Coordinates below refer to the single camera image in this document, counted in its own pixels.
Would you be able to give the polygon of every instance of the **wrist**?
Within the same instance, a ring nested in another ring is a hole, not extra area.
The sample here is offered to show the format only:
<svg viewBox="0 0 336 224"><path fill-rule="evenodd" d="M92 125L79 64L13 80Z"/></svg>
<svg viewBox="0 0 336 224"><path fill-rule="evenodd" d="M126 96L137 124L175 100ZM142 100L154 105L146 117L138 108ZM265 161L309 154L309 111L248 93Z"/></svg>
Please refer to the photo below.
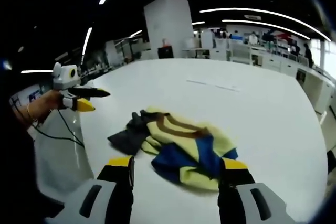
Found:
<svg viewBox="0 0 336 224"><path fill-rule="evenodd" d="M42 115L46 114L50 110L48 104L43 102L41 99L31 102L27 108L32 120L38 120Z"/></svg>

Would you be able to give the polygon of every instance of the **brown strap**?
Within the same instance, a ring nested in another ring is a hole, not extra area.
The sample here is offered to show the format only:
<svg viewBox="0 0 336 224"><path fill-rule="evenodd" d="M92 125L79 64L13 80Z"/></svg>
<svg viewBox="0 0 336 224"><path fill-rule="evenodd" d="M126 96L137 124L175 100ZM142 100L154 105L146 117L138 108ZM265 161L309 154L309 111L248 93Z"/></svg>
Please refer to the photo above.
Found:
<svg viewBox="0 0 336 224"><path fill-rule="evenodd" d="M186 123L181 123L178 120L176 120L174 117L172 117L172 115L170 114L166 114L166 117L168 119L169 122L171 122L172 124L188 129L188 130L193 130L193 131L201 131L203 128L201 127L197 127L197 126L193 126L191 124L186 124Z"/></svg>
<svg viewBox="0 0 336 224"><path fill-rule="evenodd" d="M164 117L165 117L165 115L163 113L159 113L158 117L157 117L156 124L157 124L159 130L163 131L165 133L168 133L168 134L171 134L171 135L174 135L174 136L186 137L186 138L192 138L192 139L207 136L207 135L210 134L210 132L207 130L207 128L203 128L203 129L198 128L199 130L197 130L195 132L190 132L190 133L172 130L172 129L170 129L170 128L168 128L164 125Z"/></svg>

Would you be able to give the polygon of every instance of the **dark gray cloth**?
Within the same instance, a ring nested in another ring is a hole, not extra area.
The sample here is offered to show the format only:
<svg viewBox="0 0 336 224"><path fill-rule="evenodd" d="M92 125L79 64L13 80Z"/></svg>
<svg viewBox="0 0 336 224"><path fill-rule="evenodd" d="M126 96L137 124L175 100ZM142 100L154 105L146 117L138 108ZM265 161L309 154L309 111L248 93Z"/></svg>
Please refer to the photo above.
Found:
<svg viewBox="0 0 336 224"><path fill-rule="evenodd" d="M126 130L115 135L109 136L107 139L114 148L127 154L136 155L141 148L146 137L150 135L147 124L156 121L158 113L148 113L144 110L132 113L132 120L126 125Z"/></svg>

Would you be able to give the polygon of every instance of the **white pillar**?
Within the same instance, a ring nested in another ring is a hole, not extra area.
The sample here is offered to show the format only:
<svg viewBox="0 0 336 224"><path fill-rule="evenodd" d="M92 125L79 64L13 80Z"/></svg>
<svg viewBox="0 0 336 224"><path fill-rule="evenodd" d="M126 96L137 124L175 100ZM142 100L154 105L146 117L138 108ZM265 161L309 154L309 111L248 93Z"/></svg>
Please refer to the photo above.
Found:
<svg viewBox="0 0 336 224"><path fill-rule="evenodd" d="M154 58L162 40L171 44L175 58L182 58L185 40L194 37L187 0L154 0L144 7L148 37Z"/></svg>
<svg viewBox="0 0 336 224"><path fill-rule="evenodd" d="M320 68L324 70L324 58L325 58L325 41L321 40L321 58L320 58Z"/></svg>
<svg viewBox="0 0 336 224"><path fill-rule="evenodd" d="M110 66L116 66L122 63L123 59L117 53L113 40L107 41L105 43L105 52L106 52L106 57L107 57L107 60Z"/></svg>

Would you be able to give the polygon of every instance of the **bracelet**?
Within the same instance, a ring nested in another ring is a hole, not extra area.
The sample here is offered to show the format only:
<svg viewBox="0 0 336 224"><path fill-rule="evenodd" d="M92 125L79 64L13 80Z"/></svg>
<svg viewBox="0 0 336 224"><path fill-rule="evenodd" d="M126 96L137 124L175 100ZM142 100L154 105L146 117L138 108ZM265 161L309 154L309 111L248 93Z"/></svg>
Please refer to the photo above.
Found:
<svg viewBox="0 0 336 224"><path fill-rule="evenodd" d="M31 119L33 122L36 122L36 121L37 121L37 119L34 119L34 118L31 116L31 113L30 113L30 111L29 111L29 104L27 105L27 113L28 113L30 119Z"/></svg>

